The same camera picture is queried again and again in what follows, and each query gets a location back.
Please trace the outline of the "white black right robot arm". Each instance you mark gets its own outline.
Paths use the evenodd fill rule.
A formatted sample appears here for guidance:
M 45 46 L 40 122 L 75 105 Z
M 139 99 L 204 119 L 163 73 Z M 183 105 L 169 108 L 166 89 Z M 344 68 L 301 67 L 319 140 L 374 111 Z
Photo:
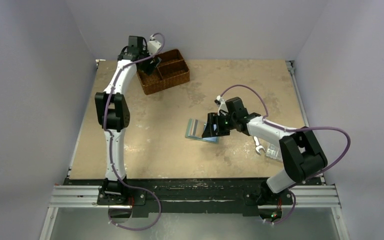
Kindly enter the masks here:
M 222 137 L 236 130 L 246 136 L 257 137 L 278 147 L 283 169 L 260 185 L 258 201 L 274 203 L 293 184 L 325 168 L 328 160 L 312 130 L 278 125 L 258 113 L 249 113 L 240 97 L 228 100 L 217 96 L 217 112 L 207 115 L 203 138 Z

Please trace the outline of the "teal card holder wallet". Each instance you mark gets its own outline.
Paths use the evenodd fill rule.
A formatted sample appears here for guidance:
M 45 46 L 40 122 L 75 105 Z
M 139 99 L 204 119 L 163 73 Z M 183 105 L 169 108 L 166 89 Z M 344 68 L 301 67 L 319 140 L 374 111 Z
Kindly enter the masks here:
M 202 141 L 202 142 L 207 142 L 207 143 L 213 143 L 217 144 L 219 142 L 219 137 L 206 137 L 203 138 L 202 135 L 204 133 L 206 127 L 206 123 L 197 120 L 194 118 L 190 118 L 188 120 L 186 132 L 185 132 L 185 138 L 187 139 L 192 139 L 192 140 L 197 140 L 197 141 Z

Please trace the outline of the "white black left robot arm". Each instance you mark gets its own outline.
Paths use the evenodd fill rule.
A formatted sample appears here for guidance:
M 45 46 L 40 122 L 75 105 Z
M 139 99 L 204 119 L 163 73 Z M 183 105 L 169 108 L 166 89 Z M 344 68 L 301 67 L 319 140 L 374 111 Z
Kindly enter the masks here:
M 116 69 L 107 87 L 94 96 L 96 115 L 106 142 L 106 173 L 99 187 L 98 205 L 132 205 L 143 201 L 147 189 L 127 183 L 124 163 L 124 141 L 131 114 L 126 93 L 138 70 L 150 75 L 157 68 L 157 55 L 165 41 L 158 41 L 157 33 L 149 39 L 131 35 L 128 44 L 117 57 Z

